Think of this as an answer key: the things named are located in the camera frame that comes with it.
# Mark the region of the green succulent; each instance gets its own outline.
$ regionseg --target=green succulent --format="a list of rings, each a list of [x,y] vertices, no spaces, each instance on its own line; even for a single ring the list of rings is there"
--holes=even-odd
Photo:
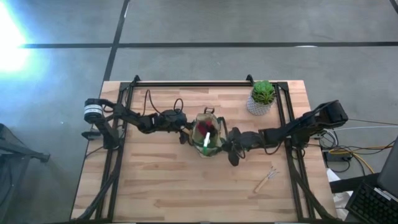
[[[254,84],[251,96],[256,103],[268,105],[274,101],[275,90],[269,81],[259,81]]]

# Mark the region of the yellow cable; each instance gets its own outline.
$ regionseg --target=yellow cable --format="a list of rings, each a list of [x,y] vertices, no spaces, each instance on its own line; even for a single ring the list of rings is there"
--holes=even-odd
[[[361,156],[357,155],[357,153],[353,153],[353,155],[354,155],[357,159],[361,160],[361,161],[368,167],[368,169],[372,172],[372,174],[374,174],[373,168],[372,168]]]

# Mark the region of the concrete floor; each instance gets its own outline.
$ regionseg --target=concrete floor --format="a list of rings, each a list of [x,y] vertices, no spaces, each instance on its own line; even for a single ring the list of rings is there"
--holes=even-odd
[[[123,0],[3,3],[25,43],[112,43]],[[121,42],[398,41],[397,22],[388,0],[132,0]],[[2,47],[15,40],[11,34],[2,34]],[[31,162],[9,223],[69,218],[87,145],[80,136],[89,128],[83,102],[100,93],[110,50],[24,50],[23,67],[0,70],[0,123],[33,150],[51,154],[47,164]],[[339,99],[350,118],[396,123],[397,57],[398,47],[119,49],[110,80],[136,74],[143,80],[302,79],[312,108]],[[397,135],[398,129],[338,132],[340,144],[355,146],[385,145]],[[380,171],[387,153],[365,159]],[[339,174],[359,175],[355,161]]]

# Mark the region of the wooden tabletop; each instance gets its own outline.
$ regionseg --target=wooden tabletop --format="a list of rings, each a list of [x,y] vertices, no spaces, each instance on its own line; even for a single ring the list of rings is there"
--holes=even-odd
[[[302,80],[287,81],[296,118],[310,111]],[[104,82],[101,98],[116,102],[120,82]],[[142,112],[147,88],[135,88],[132,107]],[[188,121],[204,107],[215,108],[224,116],[229,130],[257,131],[280,126],[277,105],[266,115],[254,116],[246,109],[249,87],[156,87],[150,88],[159,111],[173,107],[177,98],[184,102]],[[147,103],[146,114],[155,112]],[[202,158],[188,144],[181,145],[175,133],[142,134],[129,125],[114,211],[115,222],[273,222],[296,221],[289,170],[283,145],[274,155],[252,150],[237,167],[227,155]],[[102,140],[89,143],[87,153],[100,147]],[[72,218],[82,214],[98,193],[106,151],[100,150],[84,163]],[[336,216],[335,204],[318,147],[306,148],[304,157],[310,188],[328,212]],[[271,166],[280,173],[255,194],[256,185]],[[303,209],[305,200],[300,194]],[[108,211],[108,199],[104,216]]]

